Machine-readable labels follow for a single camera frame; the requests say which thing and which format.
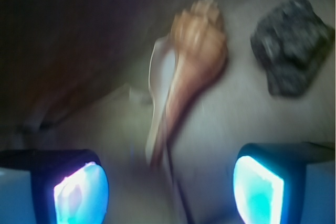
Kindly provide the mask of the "gripper glowing gel right finger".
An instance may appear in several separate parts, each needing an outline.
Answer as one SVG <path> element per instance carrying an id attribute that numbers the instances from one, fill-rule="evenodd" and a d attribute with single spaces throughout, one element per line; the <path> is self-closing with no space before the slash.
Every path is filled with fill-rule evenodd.
<path id="1" fill-rule="evenodd" d="M 335 144 L 246 144 L 233 190 L 244 223 L 335 223 Z"/>

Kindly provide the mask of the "gripper glowing gel left finger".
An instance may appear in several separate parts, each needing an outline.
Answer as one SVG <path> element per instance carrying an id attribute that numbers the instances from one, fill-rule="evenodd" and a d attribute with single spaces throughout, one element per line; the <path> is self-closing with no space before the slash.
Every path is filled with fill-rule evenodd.
<path id="1" fill-rule="evenodd" d="M 1 151 L 1 223 L 103 223 L 108 203 L 91 150 Z"/>

